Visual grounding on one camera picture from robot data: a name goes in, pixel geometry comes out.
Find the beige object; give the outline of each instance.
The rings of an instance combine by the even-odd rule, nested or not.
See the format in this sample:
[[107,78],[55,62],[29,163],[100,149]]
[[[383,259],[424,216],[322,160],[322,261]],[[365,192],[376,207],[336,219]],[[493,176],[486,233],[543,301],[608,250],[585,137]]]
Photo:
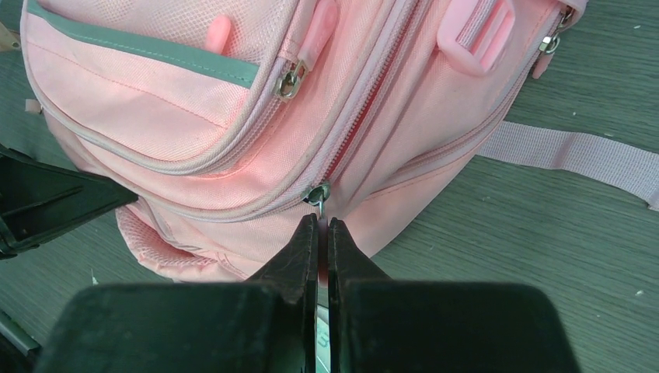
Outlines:
[[0,52],[20,51],[20,38],[18,33],[7,30],[5,25],[0,23]]

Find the front pocket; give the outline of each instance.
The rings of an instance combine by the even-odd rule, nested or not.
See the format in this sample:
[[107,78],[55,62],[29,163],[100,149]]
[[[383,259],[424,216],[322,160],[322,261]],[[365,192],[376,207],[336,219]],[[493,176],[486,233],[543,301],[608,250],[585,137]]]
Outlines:
[[[297,3],[281,5],[268,29],[271,45],[251,58],[258,66],[76,22],[26,0],[27,74],[37,98],[63,125],[130,162],[174,175],[201,173],[221,159],[228,167],[238,158],[233,150],[249,146],[242,140],[258,135],[252,127],[265,127],[276,109],[272,87],[287,67],[277,53]],[[300,12],[310,9],[313,4],[305,4]]]

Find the bag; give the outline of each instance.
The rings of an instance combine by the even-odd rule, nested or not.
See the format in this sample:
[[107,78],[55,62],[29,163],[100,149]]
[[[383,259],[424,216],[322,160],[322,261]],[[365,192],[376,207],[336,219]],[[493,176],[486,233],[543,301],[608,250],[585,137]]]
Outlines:
[[[139,262],[231,281],[319,204],[367,255],[387,245],[495,132],[586,3],[26,0],[21,35],[61,147],[141,196],[117,211]],[[502,128],[482,154],[529,164],[566,148]]]

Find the green trim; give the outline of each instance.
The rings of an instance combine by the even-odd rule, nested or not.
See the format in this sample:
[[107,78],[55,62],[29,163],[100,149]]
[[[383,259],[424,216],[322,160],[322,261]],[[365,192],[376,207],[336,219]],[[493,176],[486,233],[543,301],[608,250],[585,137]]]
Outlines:
[[252,86],[259,71],[259,67],[255,64],[202,49],[72,21],[47,11],[37,3],[37,0],[28,0],[27,11],[77,41],[173,64],[245,88]]

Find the green wooden surface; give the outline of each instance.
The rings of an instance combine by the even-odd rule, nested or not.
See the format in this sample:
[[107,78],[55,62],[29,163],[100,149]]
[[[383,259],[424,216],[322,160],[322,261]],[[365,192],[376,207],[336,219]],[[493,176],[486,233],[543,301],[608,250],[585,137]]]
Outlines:
[[[0,8],[8,26],[17,2]],[[0,54],[0,79],[2,142],[67,165],[42,120],[23,113],[31,93],[19,54]],[[508,120],[659,152],[658,89],[656,0],[593,0]],[[659,213],[610,186],[476,158],[375,261],[398,278],[535,285],[584,371],[659,371]],[[0,262],[0,309],[43,341],[91,270],[101,283],[162,280],[135,263],[109,214]]]

